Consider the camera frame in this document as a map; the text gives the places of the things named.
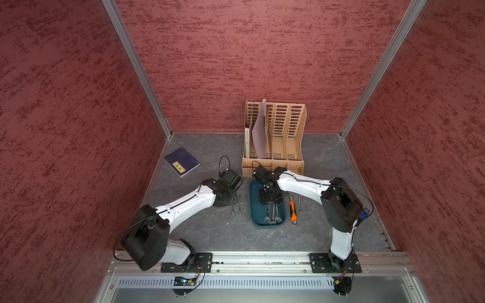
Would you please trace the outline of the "teal plastic storage tray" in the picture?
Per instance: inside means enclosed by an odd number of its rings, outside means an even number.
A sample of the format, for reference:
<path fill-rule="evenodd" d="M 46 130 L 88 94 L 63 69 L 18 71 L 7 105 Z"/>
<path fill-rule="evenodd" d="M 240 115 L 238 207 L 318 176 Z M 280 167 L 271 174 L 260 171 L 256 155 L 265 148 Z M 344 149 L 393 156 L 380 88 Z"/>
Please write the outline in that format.
<path fill-rule="evenodd" d="M 250 216 L 254 226 L 260 229 L 276 228 L 285 223 L 287 215 L 284 202 L 277 205 L 263 204 L 260 193 L 265 194 L 263 186 L 256 180 L 250 187 Z"/>

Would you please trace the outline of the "smallest combination wrench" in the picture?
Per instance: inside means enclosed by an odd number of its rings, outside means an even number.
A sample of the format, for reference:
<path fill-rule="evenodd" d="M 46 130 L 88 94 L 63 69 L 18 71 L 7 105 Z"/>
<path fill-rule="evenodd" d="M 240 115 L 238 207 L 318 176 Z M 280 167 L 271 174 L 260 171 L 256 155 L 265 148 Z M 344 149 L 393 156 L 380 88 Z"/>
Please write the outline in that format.
<path fill-rule="evenodd" d="M 299 212 L 299 215 L 302 214 L 301 197 L 300 196 L 298 196 L 298 212 Z"/>

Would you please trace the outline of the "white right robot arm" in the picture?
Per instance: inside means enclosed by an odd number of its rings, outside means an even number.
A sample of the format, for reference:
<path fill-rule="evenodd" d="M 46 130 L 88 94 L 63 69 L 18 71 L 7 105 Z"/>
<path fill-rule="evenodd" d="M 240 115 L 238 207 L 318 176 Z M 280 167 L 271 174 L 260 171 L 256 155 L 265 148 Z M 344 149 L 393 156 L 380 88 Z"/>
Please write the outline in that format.
<path fill-rule="evenodd" d="M 351 188 L 341 178 L 331 181 L 309 178 L 283 167 L 269 171 L 259 166 L 253 172 L 253 178 L 263 186 L 263 192 L 271 202 L 277 202 L 283 193 L 291 192 L 323 207 L 332 226 L 332 243 L 324 257 L 310 258 L 313 272 L 338 276 L 362 272 L 353 245 L 354 231 L 373 214 L 373 210 L 365 208 L 358 197 L 364 196 L 363 193 Z"/>

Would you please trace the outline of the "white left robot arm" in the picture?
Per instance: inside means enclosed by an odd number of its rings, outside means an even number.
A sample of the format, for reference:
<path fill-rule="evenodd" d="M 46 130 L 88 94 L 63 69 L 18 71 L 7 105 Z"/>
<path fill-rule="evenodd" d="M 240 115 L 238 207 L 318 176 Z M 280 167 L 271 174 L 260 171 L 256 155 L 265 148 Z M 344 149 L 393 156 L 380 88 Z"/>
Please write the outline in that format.
<path fill-rule="evenodd" d="M 206 179 L 197 189 L 166 205 L 142 206 L 130 226 L 116 241 L 114 248 L 122 246 L 140 270 L 147 271 L 156 264 L 183 265 L 195 255 L 195 250 L 184 240 L 170 239 L 171 232 L 210 207 L 226 206 L 236 196 L 242 179 Z"/>

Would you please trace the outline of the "large combination wrench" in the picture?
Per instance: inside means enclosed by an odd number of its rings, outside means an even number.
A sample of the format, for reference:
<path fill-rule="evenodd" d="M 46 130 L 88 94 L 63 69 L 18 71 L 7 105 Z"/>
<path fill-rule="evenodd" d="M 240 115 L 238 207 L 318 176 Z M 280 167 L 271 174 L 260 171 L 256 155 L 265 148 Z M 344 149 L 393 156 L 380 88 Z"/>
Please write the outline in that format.
<path fill-rule="evenodd" d="M 269 225 L 269 222 L 270 222 L 270 212 L 271 212 L 271 206 L 270 205 L 267 205 L 267 208 L 266 208 L 266 215 L 263 219 L 263 221 Z"/>

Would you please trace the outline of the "long combination wrench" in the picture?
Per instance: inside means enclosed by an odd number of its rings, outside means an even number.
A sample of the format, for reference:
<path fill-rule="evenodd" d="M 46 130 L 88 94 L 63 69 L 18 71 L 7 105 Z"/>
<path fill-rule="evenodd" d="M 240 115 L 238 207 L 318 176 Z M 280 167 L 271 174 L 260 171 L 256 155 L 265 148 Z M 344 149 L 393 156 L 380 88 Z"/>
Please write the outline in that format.
<path fill-rule="evenodd" d="M 280 217 L 279 206 L 275 205 L 274 206 L 274 223 L 275 223 L 275 225 L 278 225 L 281 222 L 282 222 L 282 218 Z"/>

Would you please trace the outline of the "medium combination wrench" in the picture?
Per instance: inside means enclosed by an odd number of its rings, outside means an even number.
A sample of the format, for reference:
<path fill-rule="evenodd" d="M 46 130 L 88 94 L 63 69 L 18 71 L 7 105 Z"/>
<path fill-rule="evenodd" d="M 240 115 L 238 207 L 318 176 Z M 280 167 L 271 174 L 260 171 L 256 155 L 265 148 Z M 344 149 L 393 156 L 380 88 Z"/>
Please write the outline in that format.
<path fill-rule="evenodd" d="M 275 225 L 276 224 L 276 221 L 275 221 L 275 206 L 272 205 L 271 206 L 271 212 L 270 212 L 270 222 L 269 222 L 270 225 Z"/>

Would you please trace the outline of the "purple notebook yellow label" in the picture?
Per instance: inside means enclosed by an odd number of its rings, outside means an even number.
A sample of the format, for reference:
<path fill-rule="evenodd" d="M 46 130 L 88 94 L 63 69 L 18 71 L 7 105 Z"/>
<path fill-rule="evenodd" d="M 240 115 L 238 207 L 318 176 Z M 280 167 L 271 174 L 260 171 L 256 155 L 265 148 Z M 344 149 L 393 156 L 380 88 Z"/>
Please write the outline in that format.
<path fill-rule="evenodd" d="M 167 154 L 164 160 L 181 178 L 200 165 L 200 162 L 184 147 Z"/>

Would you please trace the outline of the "wooden desk file organizer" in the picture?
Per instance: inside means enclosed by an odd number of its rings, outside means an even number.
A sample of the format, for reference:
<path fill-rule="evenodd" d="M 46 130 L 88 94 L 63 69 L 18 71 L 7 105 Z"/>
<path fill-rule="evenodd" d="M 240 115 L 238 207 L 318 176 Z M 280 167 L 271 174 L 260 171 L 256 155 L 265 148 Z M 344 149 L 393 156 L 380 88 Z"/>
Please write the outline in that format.
<path fill-rule="evenodd" d="M 265 123 L 266 131 L 266 152 L 262 157 L 257 154 L 253 132 L 261 113 L 265 114 L 265 118 L 260 121 Z M 258 164 L 268 170 L 283 167 L 302 174 L 304 160 L 301 145 L 306 117 L 305 104 L 247 101 L 245 103 L 242 175 L 250 178 Z"/>

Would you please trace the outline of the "pink paper folder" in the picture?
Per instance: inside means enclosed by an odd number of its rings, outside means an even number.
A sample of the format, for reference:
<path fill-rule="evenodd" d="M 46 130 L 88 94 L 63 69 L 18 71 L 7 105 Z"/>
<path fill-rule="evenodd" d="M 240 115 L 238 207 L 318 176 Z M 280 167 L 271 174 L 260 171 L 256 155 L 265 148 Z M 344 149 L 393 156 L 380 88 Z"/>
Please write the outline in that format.
<path fill-rule="evenodd" d="M 253 144 L 259 159 L 267 159 L 269 151 L 268 134 L 266 131 L 266 98 L 261 101 L 258 116 L 252 129 Z"/>

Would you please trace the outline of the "blue black tape roll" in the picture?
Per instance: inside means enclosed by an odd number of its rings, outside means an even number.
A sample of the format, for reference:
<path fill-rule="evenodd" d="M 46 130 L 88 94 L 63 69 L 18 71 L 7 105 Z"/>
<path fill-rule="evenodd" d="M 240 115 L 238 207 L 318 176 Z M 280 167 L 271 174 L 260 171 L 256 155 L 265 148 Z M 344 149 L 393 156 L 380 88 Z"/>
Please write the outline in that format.
<path fill-rule="evenodd" d="M 369 209 L 367 209 L 367 208 L 364 208 L 364 209 L 362 210 L 361 214 L 360 214 L 359 219 L 360 219 L 360 220 L 365 220 L 366 218 L 368 218 L 368 217 L 369 217 L 369 215 L 370 215 L 370 214 L 371 214 L 371 211 L 370 211 Z"/>

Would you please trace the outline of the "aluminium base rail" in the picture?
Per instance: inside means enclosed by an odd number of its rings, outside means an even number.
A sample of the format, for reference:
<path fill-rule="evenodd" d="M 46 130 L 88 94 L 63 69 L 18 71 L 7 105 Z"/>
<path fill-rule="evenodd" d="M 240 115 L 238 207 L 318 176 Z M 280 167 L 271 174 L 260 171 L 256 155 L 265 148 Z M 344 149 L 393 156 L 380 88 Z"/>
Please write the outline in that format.
<path fill-rule="evenodd" d="M 183 271 L 176 265 L 156 264 L 141 271 L 133 262 L 113 261 L 96 302 L 113 302 L 116 290 L 175 289 L 177 276 L 197 277 L 197 289 L 329 290 L 339 277 L 397 279 L 411 302 L 428 302 L 406 252 L 359 252 L 343 270 L 332 271 L 327 255 L 311 252 L 215 251 L 198 253 Z"/>

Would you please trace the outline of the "left corner aluminium post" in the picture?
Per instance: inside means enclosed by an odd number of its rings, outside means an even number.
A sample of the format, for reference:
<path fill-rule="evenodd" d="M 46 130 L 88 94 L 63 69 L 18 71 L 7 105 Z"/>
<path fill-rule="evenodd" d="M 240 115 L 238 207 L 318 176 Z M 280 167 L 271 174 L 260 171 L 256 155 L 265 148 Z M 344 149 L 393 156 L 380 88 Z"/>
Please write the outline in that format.
<path fill-rule="evenodd" d="M 169 122 L 163 113 L 163 110 L 160 106 L 159 100 L 155 94 L 155 90 L 153 89 L 149 77 L 141 63 L 140 57 L 135 49 L 133 41 L 130 37 L 130 34 L 126 28 L 126 25 L 122 19 L 121 13 L 117 7 L 116 1 L 113 0 L 102 0 L 102 4 L 111 20 L 111 23 L 119 37 L 121 44 L 127 54 L 130 63 L 135 70 L 135 73 L 142 85 L 142 88 L 147 96 L 150 105 L 152 106 L 155 115 L 157 116 L 160 125 L 165 133 L 165 136 L 170 140 L 173 137 L 173 130 L 169 126 Z"/>

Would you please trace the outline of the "corner aluminium post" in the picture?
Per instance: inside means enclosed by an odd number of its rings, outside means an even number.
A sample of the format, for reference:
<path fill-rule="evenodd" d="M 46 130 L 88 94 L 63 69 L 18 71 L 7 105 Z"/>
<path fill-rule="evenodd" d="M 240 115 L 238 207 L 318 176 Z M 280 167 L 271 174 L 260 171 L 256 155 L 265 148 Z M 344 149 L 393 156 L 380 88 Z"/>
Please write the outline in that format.
<path fill-rule="evenodd" d="M 102 4 L 111 20 L 111 23 L 119 37 L 121 44 L 127 54 L 130 63 L 135 70 L 135 73 L 142 85 L 142 88 L 147 96 L 150 105 L 152 106 L 155 115 L 157 116 L 160 125 L 165 133 L 165 136 L 170 140 L 173 137 L 173 130 L 169 126 L 169 122 L 163 113 L 163 110 L 160 106 L 159 100 L 155 94 L 155 90 L 153 89 L 149 77 L 141 63 L 140 57 L 135 49 L 133 41 L 130 37 L 130 34 L 126 28 L 126 25 L 122 19 L 121 13 L 117 7 L 116 1 L 113 0 L 102 0 Z"/>
<path fill-rule="evenodd" d="M 345 140 L 352 130 L 359 115 L 365 108 L 366 104 L 370 100 L 373 92 L 380 83 L 380 80 L 384 76 L 386 70 L 390 66 L 392 60 L 400 49 L 402 43 L 407 37 L 408 33 L 412 29 L 414 23 L 418 19 L 418 16 L 425 7 L 427 0 L 412 0 L 404 16 L 402 17 L 396 31 L 394 32 L 389 44 L 387 45 L 381 59 L 379 60 L 368 84 L 365 86 L 360 98 L 358 99 L 354 109 L 352 110 L 349 118 L 347 119 L 344 127 L 340 132 L 340 138 Z"/>

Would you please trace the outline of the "right corner aluminium post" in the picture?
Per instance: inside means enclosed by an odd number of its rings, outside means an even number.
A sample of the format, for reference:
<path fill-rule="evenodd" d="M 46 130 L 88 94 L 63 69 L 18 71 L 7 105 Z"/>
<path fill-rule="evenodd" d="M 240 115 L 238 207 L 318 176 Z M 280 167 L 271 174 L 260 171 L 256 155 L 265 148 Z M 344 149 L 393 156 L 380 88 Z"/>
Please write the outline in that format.
<path fill-rule="evenodd" d="M 412 0 L 404 16 L 402 17 L 396 31 L 394 32 L 389 44 L 387 45 L 381 59 L 379 60 L 368 84 L 365 86 L 360 98 L 358 99 L 354 109 L 352 110 L 349 118 L 347 119 L 344 127 L 340 132 L 340 138 L 345 140 L 352 130 L 359 115 L 365 108 L 366 104 L 370 100 L 373 92 L 380 83 L 380 80 L 384 76 L 386 70 L 390 66 L 392 60 L 400 49 L 402 43 L 407 37 L 408 33 L 412 29 L 414 23 L 418 19 L 418 16 L 425 7 L 427 0 Z"/>

